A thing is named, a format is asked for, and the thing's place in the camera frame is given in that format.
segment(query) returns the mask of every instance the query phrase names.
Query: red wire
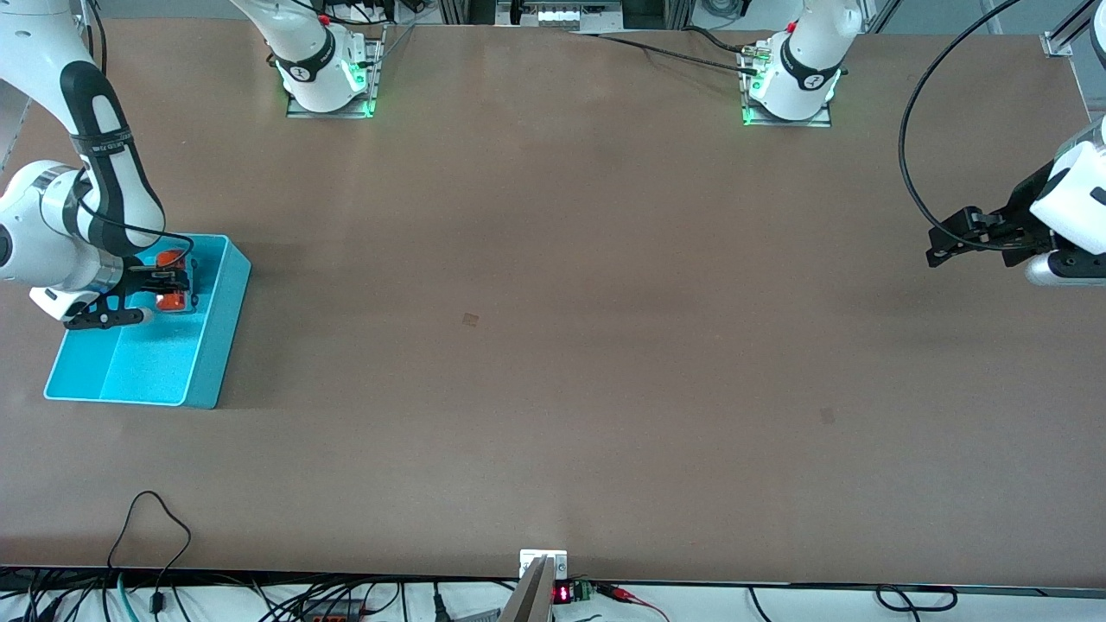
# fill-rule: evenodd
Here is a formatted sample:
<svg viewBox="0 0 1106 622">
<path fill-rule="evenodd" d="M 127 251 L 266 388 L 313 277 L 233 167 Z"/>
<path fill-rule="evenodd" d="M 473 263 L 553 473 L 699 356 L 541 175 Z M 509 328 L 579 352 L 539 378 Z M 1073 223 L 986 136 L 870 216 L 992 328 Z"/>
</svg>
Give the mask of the red wire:
<svg viewBox="0 0 1106 622">
<path fill-rule="evenodd" d="M 656 607 L 654 604 L 649 604 L 649 603 L 645 602 L 644 600 L 641 600 L 641 599 L 639 599 L 637 597 L 634 597 L 634 600 L 635 600 L 634 604 L 639 604 L 641 607 L 647 607 L 647 608 L 656 611 L 657 613 L 659 613 L 660 616 L 665 619 L 665 622 L 672 622 L 671 620 L 668 619 L 668 615 L 666 615 L 664 611 L 660 611 L 660 608 L 658 608 L 658 607 Z"/>
</svg>

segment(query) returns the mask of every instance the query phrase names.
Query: orange object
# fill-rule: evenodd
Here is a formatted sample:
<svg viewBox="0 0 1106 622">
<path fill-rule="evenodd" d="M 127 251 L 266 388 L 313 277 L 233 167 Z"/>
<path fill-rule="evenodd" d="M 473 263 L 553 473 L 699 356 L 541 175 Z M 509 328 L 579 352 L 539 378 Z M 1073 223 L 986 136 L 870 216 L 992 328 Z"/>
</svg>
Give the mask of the orange object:
<svg viewBox="0 0 1106 622">
<path fill-rule="evenodd" d="M 184 311 L 188 309 L 188 299 L 185 292 L 175 291 L 173 293 L 159 293 L 155 297 L 154 305 L 158 311 Z"/>
<path fill-rule="evenodd" d="M 154 263 L 156 266 L 160 266 L 160 267 L 164 267 L 164 268 L 169 268 L 169 267 L 184 268 L 185 267 L 184 262 L 182 261 L 177 261 L 177 258 L 179 258 L 184 253 L 185 253 L 185 251 L 177 250 L 177 249 L 174 249 L 174 250 L 163 250 L 161 252 L 157 253 L 157 259 L 154 260 Z"/>
<path fill-rule="evenodd" d="M 185 252 L 182 250 L 163 250 L 157 253 L 155 262 L 157 266 L 163 268 L 176 268 L 184 270 L 185 261 L 180 257 Z M 154 298 L 154 305 L 158 311 L 174 312 L 174 311 L 187 311 L 188 310 L 188 294 L 182 291 L 175 291 L 171 293 L 159 293 Z"/>
</svg>

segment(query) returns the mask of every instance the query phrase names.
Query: black strap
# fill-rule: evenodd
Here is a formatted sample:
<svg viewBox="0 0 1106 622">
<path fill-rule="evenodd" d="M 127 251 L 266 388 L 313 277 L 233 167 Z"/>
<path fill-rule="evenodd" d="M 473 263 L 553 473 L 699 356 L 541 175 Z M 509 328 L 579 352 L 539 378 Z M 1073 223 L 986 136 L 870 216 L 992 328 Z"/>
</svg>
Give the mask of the black strap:
<svg viewBox="0 0 1106 622">
<path fill-rule="evenodd" d="M 135 137 L 131 126 L 124 125 L 115 132 L 70 134 L 70 141 L 77 154 L 92 158 L 123 153 L 124 147 L 134 145 Z"/>
<path fill-rule="evenodd" d="M 783 40 L 783 49 L 781 50 L 780 59 L 783 61 L 783 69 L 787 70 L 787 73 L 795 77 L 795 82 L 799 82 L 799 87 L 803 91 L 817 91 L 837 73 L 838 69 L 841 69 L 841 63 L 837 63 L 830 69 L 818 71 L 799 62 L 799 60 L 795 59 L 795 55 L 791 53 L 790 37 Z"/>
<path fill-rule="evenodd" d="M 331 63 L 334 59 L 334 52 L 337 45 L 334 42 L 334 33 L 330 29 L 323 29 L 326 33 L 326 41 L 323 42 L 323 46 L 319 49 L 312 56 L 306 58 L 302 61 L 289 61 L 282 59 L 276 54 L 273 54 L 273 59 L 280 64 L 281 69 L 284 70 L 292 80 L 296 82 L 314 82 L 315 76 L 319 71 Z"/>
</svg>

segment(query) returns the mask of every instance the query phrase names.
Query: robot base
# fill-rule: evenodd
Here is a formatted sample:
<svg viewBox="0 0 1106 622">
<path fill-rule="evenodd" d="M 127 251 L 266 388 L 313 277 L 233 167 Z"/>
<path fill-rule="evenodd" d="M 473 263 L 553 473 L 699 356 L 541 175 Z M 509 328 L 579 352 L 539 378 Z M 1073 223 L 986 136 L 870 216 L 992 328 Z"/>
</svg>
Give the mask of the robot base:
<svg viewBox="0 0 1106 622">
<path fill-rule="evenodd" d="M 143 324 L 66 331 L 43 395 L 48 400 L 213 408 L 246 296 L 250 261 L 226 236 L 191 235 L 198 260 L 192 313 L 156 313 Z M 149 263 L 171 242 L 139 258 Z M 133 294 L 132 307 L 154 307 Z"/>
<path fill-rule="evenodd" d="M 742 54 L 737 54 L 738 65 L 740 66 L 755 66 L 755 63 L 749 63 L 748 59 Z M 830 117 L 830 102 L 822 105 L 822 110 L 817 112 L 811 118 L 803 121 L 787 121 L 780 118 L 774 114 L 768 112 L 763 105 L 757 100 L 749 96 L 749 92 L 753 90 L 754 83 L 760 79 L 757 75 L 745 75 L 741 74 L 741 82 L 739 84 L 741 89 L 741 122 L 744 125 L 782 125 L 792 127 L 831 127 Z"/>
<path fill-rule="evenodd" d="M 365 68 L 357 64 L 347 64 L 344 68 L 346 77 L 355 89 L 365 90 L 349 100 L 349 103 L 336 111 L 311 112 L 301 106 L 295 99 L 288 97 L 288 108 L 285 116 L 289 118 L 373 118 L 376 114 L 376 94 L 380 89 L 380 63 L 384 56 L 384 37 L 387 35 L 387 27 L 380 39 L 364 39 L 364 48 L 354 49 L 354 63 L 364 63 Z"/>
</svg>

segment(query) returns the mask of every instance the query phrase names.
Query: wire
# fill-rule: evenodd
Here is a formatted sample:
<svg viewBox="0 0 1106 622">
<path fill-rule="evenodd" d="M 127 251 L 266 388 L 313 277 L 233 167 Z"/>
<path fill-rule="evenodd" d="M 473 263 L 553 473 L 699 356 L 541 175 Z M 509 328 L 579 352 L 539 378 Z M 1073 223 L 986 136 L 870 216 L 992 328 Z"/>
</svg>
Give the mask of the wire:
<svg viewBox="0 0 1106 622">
<path fill-rule="evenodd" d="M 764 608 L 760 605 L 760 599 L 757 598 L 757 590 L 750 587 L 749 595 L 753 598 L 753 607 L 757 608 L 757 613 L 760 614 L 761 620 L 763 620 L 764 622 L 772 622 L 772 619 L 768 616 L 768 613 L 764 613 Z"/>
<path fill-rule="evenodd" d="M 654 48 L 653 45 L 648 45 L 646 43 L 638 43 L 637 41 L 630 41 L 628 39 L 618 39 L 616 37 L 603 37 L 601 34 L 584 34 L 584 37 L 594 37 L 594 38 L 603 40 L 603 41 L 614 41 L 615 43 L 622 43 L 623 45 L 630 45 L 630 46 L 634 46 L 634 48 L 639 48 L 639 49 L 645 50 L 647 52 L 656 52 L 658 54 L 664 54 L 666 56 L 671 56 L 674 59 L 679 59 L 681 61 L 688 61 L 688 62 L 691 62 L 691 63 L 699 63 L 701 65 L 713 66 L 713 68 L 718 68 L 718 69 L 724 69 L 724 70 L 728 70 L 728 71 L 735 71 L 738 73 L 745 73 L 745 74 L 749 74 L 749 75 L 754 75 L 757 73 L 757 70 L 754 70 L 752 68 L 741 68 L 741 66 L 738 66 L 738 65 L 728 65 L 726 63 L 719 63 L 719 62 L 716 62 L 716 61 L 708 61 L 707 59 L 699 59 L 699 58 L 696 58 L 696 56 L 689 56 L 687 54 L 681 54 L 679 52 L 672 52 L 671 50 L 665 50 L 665 49 L 661 49 L 661 48 Z"/>
<path fill-rule="evenodd" d="M 82 168 L 81 172 L 77 173 L 77 178 L 80 179 L 85 173 L 86 173 L 86 169 Z M 137 225 L 128 225 L 126 222 L 121 222 L 118 220 L 115 220 L 114 218 L 108 218 L 108 217 L 104 216 L 103 214 L 98 214 L 96 211 L 93 211 L 92 208 L 88 207 L 88 204 L 84 203 L 84 197 L 83 196 L 77 197 L 76 204 L 81 207 L 81 209 L 83 209 L 84 211 L 86 211 L 88 214 L 88 216 L 92 216 L 96 220 L 102 220 L 102 221 L 104 221 L 104 222 L 106 222 L 106 224 L 108 224 L 108 225 L 111 225 L 113 227 L 118 227 L 121 229 L 129 229 L 132 231 L 138 231 L 139 234 L 146 234 L 147 236 L 156 236 L 157 238 L 163 238 L 163 237 L 164 238 L 173 238 L 175 240 L 181 240 L 181 241 L 184 241 L 185 243 L 188 245 L 188 247 L 185 248 L 184 252 L 181 252 L 180 255 L 175 256 L 168 263 L 166 263 L 164 266 L 157 266 L 158 270 L 164 270 L 164 269 L 168 268 L 169 266 L 173 266 L 177 261 L 184 260 L 186 257 L 188 257 L 192 252 L 192 249 L 196 248 L 196 240 L 194 240 L 192 238 L 190 238 L 188 236 L 181 236 L 180 234 L 170 234 L 169 231 L 157 231 L 155 229 L 147 229 L 145 227 L 139 227 Z M 146 493 L 153 493 L 153 491 L 152 490 L 146 490 Z"/>
<path fill-rule="evenodd" d="M 634 597 L 634 602 L 632 604 L 639 604 L 641 607 L 651 609 L 651 610 L 656 611 L 657 613 L 659 613 L 660 616 L 665 619 L 665 622 L 672 622 L 671 620 L 668 619 L 668 614 L 666 614 L 664 611 L 660 611 L 660 608 L 658 608 L 655 604 L 649 604 L 649 603 L 645 602 L 644 600 L 641 600 L 641 599 L 639 599 L 637 597 Z"/>
<path fill-rule="evenodd" d="M 954 50 L 956 46 L 960 44 L 961 41 L 967 39 L 972 32 L 979 30 L 979 28 L 985 24 L 988 21 L 990 21 L 991 18 L 998 15 L 999 13 L 1005 11 L 1006 9 L 1013 7 L 1019 2 L 1021 2 L 1021 0 L 1006 0 L 1002 4 L 999 4 L 994 9 L 991 9 L 990 11 L 984 13 L 983 17 L 975 20 L 973 24 L 968 27 L 968 30 L 958 34 L 957 38 L 953 39 L 952 42 L 949 43 L 945 48 L 945 50 L 942 50 L 941 53 L 937 55 L 936 59 L 933 59 L 933 62 L 929 65 L 929 69 L 927 69 L 926 72 L 921 74 L 921 79 L 918 80 L 918 85 L 914 87 L 914 92 L 910 93 L 910 99 L 907 100 L 906 110 L 902 112 L 902 123 L 899 125 L 899 137 L 898 137 L 899 170 L 902 173 L 902 182 L 906 184 L 906 189 L 907 193 L 910 194 L 910 198 L 914 199 L 915 205 L 918 206 L 918 210 L 921 211 L 921 215 L 926 217 L 926 220 L 929 220 L 929 224 L 932 225 L 937 230 L 941 231 L 949 238 L 956 240 L 960 245 L 963 245 L 969 248 L 974 248 L 977 250 L 1022 250 L 1022 249 L 1033 248 L 1035 245 L 1025 243 L 1025 245 L 1008 246 L 998 243 L 987 243 L 987 242 L 969 240 L 950 231 L 949 228 L 946 227 L 945 224 L 942 224 L 940 220 L 938 220 L 937 217 L 933 216 L 933 214 L 929 210 L 929 208 L 926 207 L 926 204 L 921 200 L 921 196 L 918 195 L 918 189 L 914 187 L 914 179 L 910 178 L 910 170 L 906 164 L 906 131 L 907 126 L 910 123 L 910 113 L 914 112 L 914 104 L 918 101 L 918 95 L 921 93 L 921 89 L 926 85 L 926 82 L 929 81 L 929 77 L 941 64 L 941 61 L 943 61 L 946 56 L 948 56 L 952 52 L 952 50 Z"/>
<path fill-rule="evenodd" d="M 898 595 L 898 598 L 902 599 L 902 604 L 897 605 L 887 602 L 884 599 L 885 591 L 895 592 Z M 948 591 L 945 591 L 942 593 L 950 594 L 952 597 L 952 600 L 945 604 L 935 607 L 918 607 L 914 604 L 914 601 L 910 600 L 910 597 L 906 595 L 906 592 L 904 592 L 899 587 L 888 585 L 888 584 L 876 585 L 876 600 L 879 601 L 879 604 L 884 605 L 884 608 L 886 609 L 896 611 L 898 613 L 909 613 L 910 615 L 914 616 L 914 622 L 921 622 L 921 616 L 919 615 L 919 612 L 940 613 L 942 611 L 948 611 L 952 609 L 953 607 L 957 605 L 957 603 L 960 602 L 960 595 L 957 593 L 954 589 L 949 588 Z"/>
<path fill-rule="evenodd" d="M 83 200 L 80 200 L 77 203 L 80 203 L 82 206 L 84 206 L 85 210 L 90 211 L 90 214 L 92 212 L 91 210 L 88 210 L 88 207 L 84 205 Z M 185 255 L 188 255 L 188 251 L 185 251 L 185 253 L 181 255 L 181 256 L 179 256 L 179 257 L 177 257 L 177 259 L 179 260 Z M 149 495 L 149 496 L 154 497 L 155 499 L 157 499 L 157 502 L 160 504 L 160 506 L 161 506 L 161 510 L 165 511 L 165 516 L 169 517 L 169 520 L 176 522 L 177 526 L 179 526 L 185 531 L 185 543 L 184 543 L 184 546 L 181 546 L 180 550 L 177 551 L 177 554 L 173 556 L 173 559 L 170 559 L 169 562 L 166 563 L 161 568 L 161 571 L 157 573 L 157 579 L 154 581 L 154 593 L 156 594 L 156 593 L 158 593 L 158 589 L 161 585 L 161 578 L 165 577 L 165 573 L 169 570 L 169 567 L 173 566 L 174 563 L 176 563 L 176 561 L 178 559 L 180 559 L 180 556 L 185 554 L 185 551 L 188 550 L 188 546 L 192 543 L 192 530 L 189 529 L 188 526 L 185 525 L 185 522 L 182 520 L 180 520 L 179 518 L 177 518 L 177 515 L 173 514 L 173 511 L 169 510 L 169 506 L 165 505 L 165 499 L 163 499 L 161 496 L 158 495 L 157 493 L 155 493 L 154 490 L 143 490 L 142 493 L 138 493 L 137 495 L 135 495 L 133 499 L 131 499 L 131 507 L 127 508 L 127 516 L 126 516 L 125 519 L 123 519 L 123 529 L 119 530 L 119 535 L 115 538 L 115 542 L 112 545 L 112 549 L 107 552 L 107 563 L 105 566 L 107 566 L 108 570 L 111 570 L 113 568 L 113 566 L 112 566 L 112 557 L 115 556 L 116 549 L 119 548 L 119 542 L 123 541 L 123 535 L 127 532 L 127 526 L 131 525 L 131 515 L 134 514 L 134 511 L 135 511 L 135 505 L 138 502 L 138 499 L 140 499 L 142 497 L 144 497 L 146 495 Z M 106 613 L 107 613 L 106 598 L 105 598 L 105 602 L 104 602 L 104 613 L 105 613 L 105 618 L 106 618 Z M 154 612 L 154 621 L 155 622 L 157 622 L 159 613 L 160 613 L 159 611 L 155 611 Z"/>
<path fill-rule="evenodd" d="M 177 601 L 177 609 L 180 610 L 181 618 L 185 619 L 185 622 L 192 622 L 192 619 L 188 616 L 188 610 L 185 609 L 185 603 L 180 601 L 180 594 L 177 593 L 177 584 L 169 583 L 169 589 L 173 590 L 173 600 Z"/>
<path fill-rule="evenodd" d="M 123 587 L 123 573 L 119 572 L 118 578 L 115 580 L 115 589 L 119 592 L 119 600 L 123 601 L 123 611 L 127 613 L 127 618 L 131 622 L 138 622 L 138 616 L 135 615 L 135 610 L 131 607 L 131 600 L 127 599 L 127 591 Z"/>
<path fill-rule="evenodd" d="M 411 18 L 411 21 L 409 21 L 409 22 L 407 22 L 405 24 L 405 25 L 408 27 L 407 30 L 405 30 L 404 33 L 400 34 L 398 39 L 396 39 L 395 43 L 393 43 L 392 45 L 389 45 L 388 49 L 384 51 L 384 54 L 380 55 L 379 62 L 383 63 L 384 59 L 387 59 L 388 54 L 390 54 L 393 50 L 395 50 L 397 46 L 399 46 L 399 44 L 403 43 L 404 39 L 407 39 L 407 37 L 410 35 L 410 33 L 415 30 L 415 27 L 418 25 L 418 22 L 421 21 L 422 19 L 429 17 L 429 15 L 430 15 L 429 11 L 424 11 L 422 13 L 419 13 L 419 14 L 415 15 L 414 18 Z"/>
<path fill-rule="evenodd" d="M 399 583 L 399 602 L 404 605 L 404 622 L 410 622 L 407 619 L 407 590 L 404 588 L 403 583 Z"/>
<path fill-rule="evenodd" d="M 104 77 L 107 77 L 107 33 L 104 32 L 104 22 L 100 19 L 100 0 L 88 0 L 88 9 L 92 10 L 92 17 L 96 20 L 96 29 L 100 30 L 100 72 L 104 74 Z M 92 55 L 91 38 L 88 41 L 88 55 Z"/>
<path fill-rule="evenodd" d="M 373 588 L 375 588 L 376 585 L 377 585 L 377 583 L 373 583 L 373 584 L 371 584 L 371 585 L 368 587 L 368 590 L 366 590 L 366 591 L 365 591 L 365 598 L 363 598 L 363 599 L 361 600 L 361 614 L 362 614 L 362 615 L 376 615 L 377 613 L 380 613 L 380 612 L 383 612 L 383 611 L 384 611 L 385 609 L 388 609 L 389 607 L 392 607 L 393 604 L 395 604 L 396 600 L 398 600 L 398 599 L 399 599 L 399 585 L 400 585 L 400 584 L 399 584 L 399 583 L 397 582 L 397 583 L 396 583 L 396 593 L 392 594 L 392 600 L 389 600 L 388 602 L 386 602 L 386 603 L 384 604 L 384 607 L 382 607 L 382 608 L 378 608 L 378 609 L 369 609 L 369 608 L 368 608 L 368 594 L 369 594 L 369 592 L 372 592 L 372 591 L 373 591 Z"/>
<path fill-rule="evenodd" d="M 707 30 L 706 28 L 699 28 L 697 25 L 686 25 L 686 27 L 684 27 L 684 30 L 686 30 L 688 32 L 698 32 L 699 34 L 706 37 L 707 40 L 710 41 L 714 46 L 721 48 L 722 50 L 726 50 L 727 52 L 733 52 L 734 54 L 740 54 L 741 53 L 741 49 L 745 48 L 748 45 L 748 44 L 747 45 L 730 45 L 729 43 L 727 43 L 727 42 L 722 41 L 721 39 L 714 37 L 714 33 L 712 33 L 711 31 Z"/>
</svg>

